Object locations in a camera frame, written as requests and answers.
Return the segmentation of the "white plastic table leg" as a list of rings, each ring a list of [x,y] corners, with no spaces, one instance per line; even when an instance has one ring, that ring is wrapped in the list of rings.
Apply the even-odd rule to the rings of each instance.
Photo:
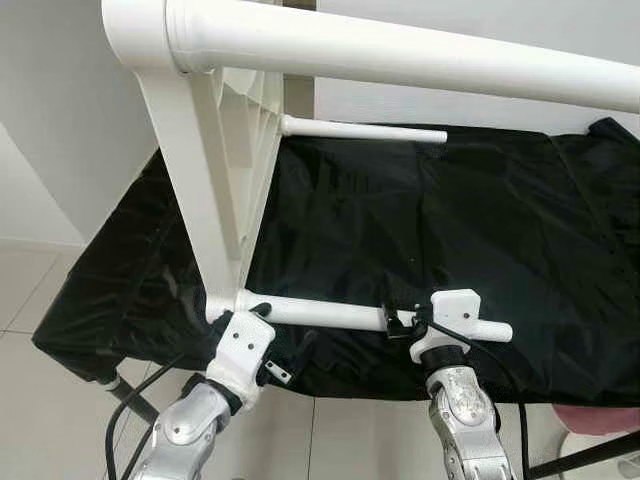
[[[347,140],[389,140],[435,143],[443,145],[448,141],[445,131],[389,127],[361,123],[325,122],[283,115],[280,119],[283,136],[307,136],[324,138],[347,138]]]
[[[321,328],[340,328],[364,330],[364,332],[385,332],[385,310],[383,307],[355,305],[355,303],[337,303],[319,300],[301,300],[301,298],[271,296],[251,291],[238,292],[234,308],[248,310],[261,302],[271,305],[270,323],[321,326]],[[419,311],[420,307],[406,311]],[[507,343],[513,338],[512,326],[498,321],[483,320],[483,332],[477,333],[472,340]]]
[[[439,29],[241,0],[164,0],[183,72],[233,67],[637,114],[640,69]]]

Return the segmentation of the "white plastic table top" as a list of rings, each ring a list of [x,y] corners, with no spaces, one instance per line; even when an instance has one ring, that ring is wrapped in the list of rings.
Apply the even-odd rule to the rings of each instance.
[[[218,319],[244,288],[282,140],[284,77],[184,67],[172,52],[197,6],[253,0],[102,0],[111,50],[140,83],[201,283]]]

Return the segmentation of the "black cloth table cover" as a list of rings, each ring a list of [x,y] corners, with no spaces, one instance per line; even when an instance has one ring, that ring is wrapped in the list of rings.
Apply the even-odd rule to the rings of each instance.
[[[640,142],[452,125],[444,143],[280,142],[247,288],[348,305],[472,289],[515,337],[474,357],[497,402],[640,403]],[[124,358],[202,370],[215,335],[163,156],[79,256],[33,343],[86,381]]]

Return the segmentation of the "pink round stool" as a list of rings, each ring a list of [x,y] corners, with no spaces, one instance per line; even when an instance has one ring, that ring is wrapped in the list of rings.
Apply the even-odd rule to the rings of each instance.
[[[552,410],[564,428],[579,435],[604,436],[630,433],[640,428],[639,407],[586,407],[553,404]]]

